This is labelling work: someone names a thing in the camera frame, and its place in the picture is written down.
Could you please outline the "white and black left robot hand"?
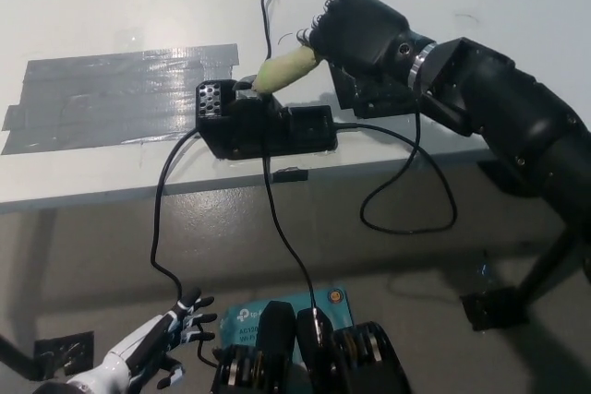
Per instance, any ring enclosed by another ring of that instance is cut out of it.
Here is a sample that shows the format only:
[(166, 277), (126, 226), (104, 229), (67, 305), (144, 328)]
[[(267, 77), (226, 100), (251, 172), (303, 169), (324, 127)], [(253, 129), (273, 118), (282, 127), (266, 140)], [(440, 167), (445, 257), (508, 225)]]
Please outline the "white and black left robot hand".
[(213, 302), (212, 296), (203, 297), (201, 289), (194, 289), (164, 314), (158, 315), (138, 329), (139, 338), (122, 354), (129, 369), (128, 393), (141, 392), (161, 371), (164, 371), (166, 376), (158, 381), (158, 389), (169, 388), (183, 378), (183, 364), (168, 353), (184, 344), (215, 338), (214, 333), (205, 331), (202, 326), (216, 320), (217, 315), (201, 311)]

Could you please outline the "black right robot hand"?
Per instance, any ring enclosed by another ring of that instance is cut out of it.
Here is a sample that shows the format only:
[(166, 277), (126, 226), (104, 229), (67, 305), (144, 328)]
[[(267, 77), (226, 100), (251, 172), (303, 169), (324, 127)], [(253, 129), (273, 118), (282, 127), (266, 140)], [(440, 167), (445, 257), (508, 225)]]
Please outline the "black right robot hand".
[(354, 78), (391, 78), (405, 86), (419, 54), (434, 42), (380, 0), (327, 0), (300, 40)]

